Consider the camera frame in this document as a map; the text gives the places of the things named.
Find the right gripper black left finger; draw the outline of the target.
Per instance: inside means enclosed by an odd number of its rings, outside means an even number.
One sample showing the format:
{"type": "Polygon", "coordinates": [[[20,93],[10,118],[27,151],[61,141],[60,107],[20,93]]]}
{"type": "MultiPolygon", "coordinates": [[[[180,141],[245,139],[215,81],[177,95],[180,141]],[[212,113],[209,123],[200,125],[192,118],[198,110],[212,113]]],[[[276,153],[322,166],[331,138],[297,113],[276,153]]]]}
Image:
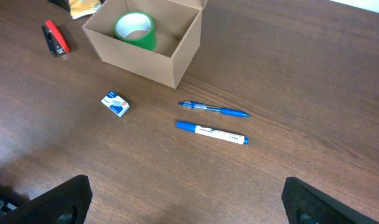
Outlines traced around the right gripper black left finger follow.
{"type": "Polygon", "coordinates": [[[86,175],[73,177],[32,200],[0,184],[0,223],[83,224],[92,196],[86,175]]]}

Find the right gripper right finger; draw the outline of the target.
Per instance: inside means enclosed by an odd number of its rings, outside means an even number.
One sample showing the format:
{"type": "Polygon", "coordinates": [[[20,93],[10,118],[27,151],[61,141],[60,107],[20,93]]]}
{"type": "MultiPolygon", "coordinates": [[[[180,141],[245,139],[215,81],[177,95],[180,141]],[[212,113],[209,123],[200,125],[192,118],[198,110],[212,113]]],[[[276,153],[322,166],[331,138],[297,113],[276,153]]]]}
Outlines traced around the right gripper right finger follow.
{"type": "Polygon", "coordinates": [[[286,179],[281,199],[289,224],[379,224],[297,177],[286,179]]]}

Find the blue white staples box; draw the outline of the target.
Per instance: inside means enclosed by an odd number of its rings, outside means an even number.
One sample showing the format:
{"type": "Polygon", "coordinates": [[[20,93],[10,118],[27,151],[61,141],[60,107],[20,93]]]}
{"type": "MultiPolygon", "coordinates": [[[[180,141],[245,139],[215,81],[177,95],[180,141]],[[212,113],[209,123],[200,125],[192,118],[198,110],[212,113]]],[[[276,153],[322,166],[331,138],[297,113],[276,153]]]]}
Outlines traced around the blue white staples box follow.
{"type": "Polygon", "coordinates": [[[113,90],[109,91],[101,102],[119,117],[130,109],[129,103],[113,90]]]}

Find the red black stapler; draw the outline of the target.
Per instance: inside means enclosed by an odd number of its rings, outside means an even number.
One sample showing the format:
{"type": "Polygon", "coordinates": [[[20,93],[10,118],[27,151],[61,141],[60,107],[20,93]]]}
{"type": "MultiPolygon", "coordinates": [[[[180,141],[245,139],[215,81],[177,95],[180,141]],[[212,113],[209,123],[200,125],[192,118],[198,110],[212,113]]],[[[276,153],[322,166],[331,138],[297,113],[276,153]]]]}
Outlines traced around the red black stapler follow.
{"type": "Polygon", "coordinates": [[[70,52],[67,41],[53,21],[47,20],[45,24],[41,26],[41,30],[51,55],[57,57],[58,55],[70,52]]]}

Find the green tape roll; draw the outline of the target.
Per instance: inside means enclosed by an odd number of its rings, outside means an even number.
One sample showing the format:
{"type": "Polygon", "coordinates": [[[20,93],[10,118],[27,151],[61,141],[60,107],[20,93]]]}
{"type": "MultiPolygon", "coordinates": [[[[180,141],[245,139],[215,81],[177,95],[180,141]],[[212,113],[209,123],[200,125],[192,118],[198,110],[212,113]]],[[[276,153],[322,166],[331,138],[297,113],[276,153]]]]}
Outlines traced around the green tape roll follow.
{"type": "Polygon", "coordinates": [[[113,27],[117,39],[137,47],[154,50],[157,44],[153,18],[141,11],[120,16],[113,27]]]}

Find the yellow sticky note pad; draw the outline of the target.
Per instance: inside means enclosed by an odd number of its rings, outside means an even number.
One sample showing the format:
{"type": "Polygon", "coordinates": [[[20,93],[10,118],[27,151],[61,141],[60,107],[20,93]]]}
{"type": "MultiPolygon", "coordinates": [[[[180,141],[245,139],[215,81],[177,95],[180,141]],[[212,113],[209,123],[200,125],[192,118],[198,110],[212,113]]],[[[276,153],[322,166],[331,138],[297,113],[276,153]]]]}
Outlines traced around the yellow sticky note pad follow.
{"type": "Polygon", "coordinates": [[[94,14],[101,8],[100,0],[68,0],[70,15],[73,19],[94,14]]]}

